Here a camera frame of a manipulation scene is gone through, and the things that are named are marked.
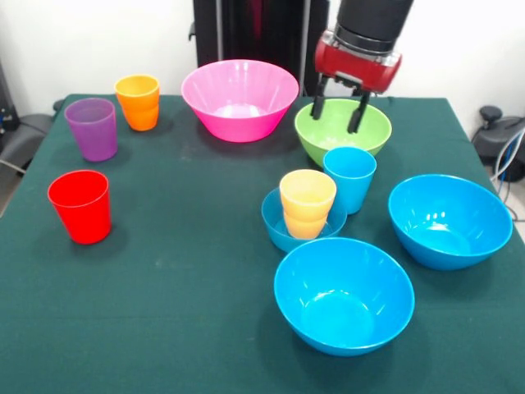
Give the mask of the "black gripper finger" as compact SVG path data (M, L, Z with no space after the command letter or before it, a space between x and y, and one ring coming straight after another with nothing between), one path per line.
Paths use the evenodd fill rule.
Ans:
M325 102L325 89L328 82L328 76L321 74L320 79L317 83L315 95L313 97L313 105L311 108L310 116L313 120L319 120L322 115L322 110Z
M367 105L370 99L371 93L364 90L361 94L358 107L353 111L352 116L349 120L347 131L350 134L357 133L360 123L362 121L363 115L367 109Z

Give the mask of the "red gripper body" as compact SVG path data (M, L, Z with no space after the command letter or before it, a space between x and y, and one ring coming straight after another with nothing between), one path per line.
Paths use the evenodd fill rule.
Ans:
M400 53L365 54L340 42L333 31L325 30L315 51L315 68L320 75L317 93L323 94L327 81L350 88L382 94L390 87L402 63Z

